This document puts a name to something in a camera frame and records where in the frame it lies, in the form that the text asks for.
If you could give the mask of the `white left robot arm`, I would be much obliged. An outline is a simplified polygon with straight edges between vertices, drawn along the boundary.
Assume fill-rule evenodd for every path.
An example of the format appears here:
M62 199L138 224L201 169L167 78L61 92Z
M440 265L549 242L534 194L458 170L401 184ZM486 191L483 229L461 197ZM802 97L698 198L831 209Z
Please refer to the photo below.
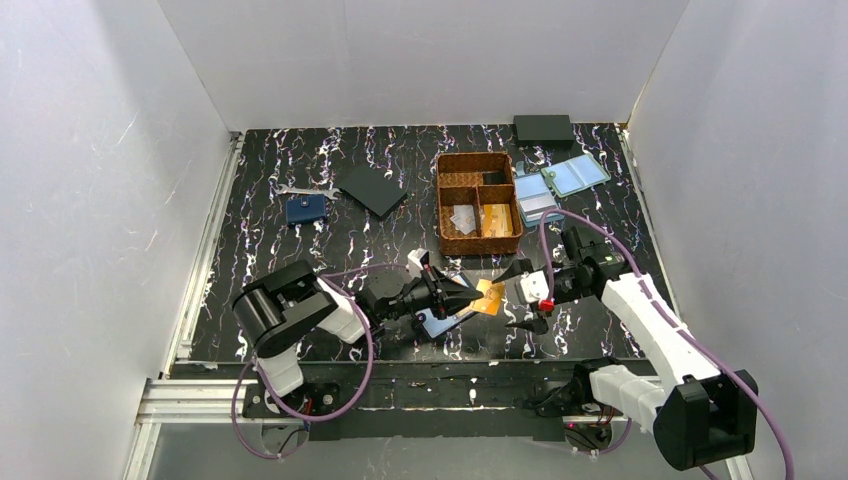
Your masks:
M246 285L231 303L252 346L266 388L284 397L304 384L297 344L321 329L347 344L383 323L420 313L444 321L484 294L420 260L411 267L370 274L362 288L344 294L306 261L296 261Z

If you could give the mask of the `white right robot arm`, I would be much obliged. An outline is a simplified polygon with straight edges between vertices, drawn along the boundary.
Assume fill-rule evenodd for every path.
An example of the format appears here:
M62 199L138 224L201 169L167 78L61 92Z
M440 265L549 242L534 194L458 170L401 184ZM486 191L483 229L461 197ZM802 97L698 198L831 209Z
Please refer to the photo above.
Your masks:
M568 383L530 408L610 407L650 432L661 456L679 471L752 452L757 385L751 375L724 372L687 340L687 327L623 245L584 233L578 227L562 233L565 262L534 268L519 259L498 277L515 279L520 302L531 308L532 319L520 328L541 331L555 306L595 297L635 338L659 381L633 373L614 357L585 360Z

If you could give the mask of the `black leather card holder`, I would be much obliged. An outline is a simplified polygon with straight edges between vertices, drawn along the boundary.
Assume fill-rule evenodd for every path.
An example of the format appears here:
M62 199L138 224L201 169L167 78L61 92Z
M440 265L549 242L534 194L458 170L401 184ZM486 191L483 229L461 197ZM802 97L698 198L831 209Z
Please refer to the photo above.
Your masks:
M426 306L414 313L411 318L411 327L416 334L435 340L475 315L476 311L472 309L474 301L476 299L472 299L462 309L444 318L438 318L433 308Z

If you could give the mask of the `gold VIP credit card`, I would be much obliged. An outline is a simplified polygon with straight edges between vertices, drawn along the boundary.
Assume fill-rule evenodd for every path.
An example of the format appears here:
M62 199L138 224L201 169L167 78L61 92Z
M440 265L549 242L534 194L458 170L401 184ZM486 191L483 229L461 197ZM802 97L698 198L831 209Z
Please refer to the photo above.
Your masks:
M488 279L480 279L476 289L482 294L482 297L473 301L469 305L469 309L476 313L496 316L505 296L505 285L502 282L496 283Z

